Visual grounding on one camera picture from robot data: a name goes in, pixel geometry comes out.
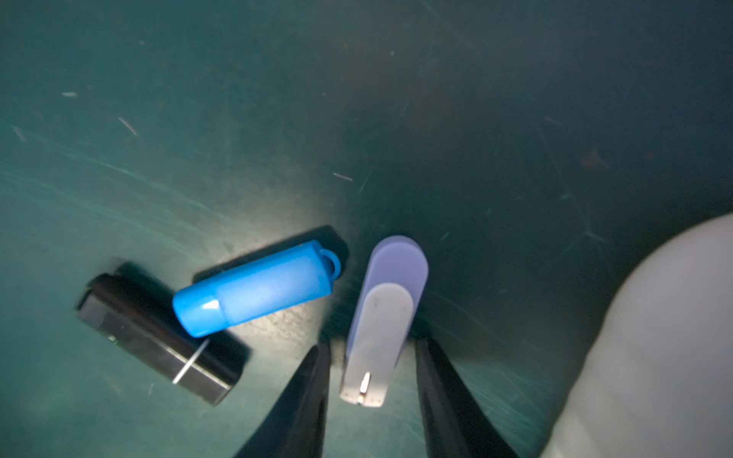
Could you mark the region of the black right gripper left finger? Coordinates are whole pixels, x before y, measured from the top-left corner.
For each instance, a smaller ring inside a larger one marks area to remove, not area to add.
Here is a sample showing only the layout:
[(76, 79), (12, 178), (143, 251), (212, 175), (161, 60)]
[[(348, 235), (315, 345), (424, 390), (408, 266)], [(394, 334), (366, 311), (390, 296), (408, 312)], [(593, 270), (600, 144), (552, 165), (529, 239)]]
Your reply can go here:
[(317, 343), (305, 355), (281, 396), (239, 457), (323, 456), (331, 353)]

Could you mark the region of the purple white usb drive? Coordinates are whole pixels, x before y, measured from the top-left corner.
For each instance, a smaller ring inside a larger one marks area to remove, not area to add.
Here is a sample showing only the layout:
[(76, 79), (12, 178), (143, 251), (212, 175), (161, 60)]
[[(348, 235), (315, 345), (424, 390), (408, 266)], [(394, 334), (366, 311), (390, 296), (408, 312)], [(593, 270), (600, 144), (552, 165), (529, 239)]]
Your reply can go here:
[(343, 401), (383, 406), (428, 278), (427, 257), (414, 240), (391, 236), (375, 246), (347, 339)]

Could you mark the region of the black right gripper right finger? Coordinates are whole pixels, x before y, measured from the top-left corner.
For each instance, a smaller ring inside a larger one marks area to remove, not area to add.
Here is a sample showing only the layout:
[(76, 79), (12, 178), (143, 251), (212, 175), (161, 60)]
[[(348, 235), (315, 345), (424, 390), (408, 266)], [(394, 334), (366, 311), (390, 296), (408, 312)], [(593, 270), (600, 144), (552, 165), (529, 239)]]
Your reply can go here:
[(416, 379), (429, 457), (515, 457), (433, 339), (415, 345)]

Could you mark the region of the black usb flash drive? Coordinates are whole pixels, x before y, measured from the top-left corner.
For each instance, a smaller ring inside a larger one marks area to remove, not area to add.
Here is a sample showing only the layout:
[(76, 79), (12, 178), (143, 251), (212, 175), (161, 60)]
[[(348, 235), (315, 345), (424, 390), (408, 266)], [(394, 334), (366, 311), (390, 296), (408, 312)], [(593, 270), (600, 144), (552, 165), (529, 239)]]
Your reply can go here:
[(191, 336), (177, 319), (173, 292), (139, 272), (90, 280), (76, 317), (139, 362), (211, 406), (240, 381), (250, 350), (224, 332)]

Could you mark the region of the blue usb flash drive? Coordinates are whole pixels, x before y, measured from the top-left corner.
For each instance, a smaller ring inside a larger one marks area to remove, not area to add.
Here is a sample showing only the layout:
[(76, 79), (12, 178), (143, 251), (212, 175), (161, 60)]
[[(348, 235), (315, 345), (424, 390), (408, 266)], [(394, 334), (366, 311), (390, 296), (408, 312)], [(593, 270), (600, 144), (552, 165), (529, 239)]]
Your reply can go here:
[(338, 256), (312, 240), (183, 288), (173, 309), (201, 338), (327, 296), (341, 270)]

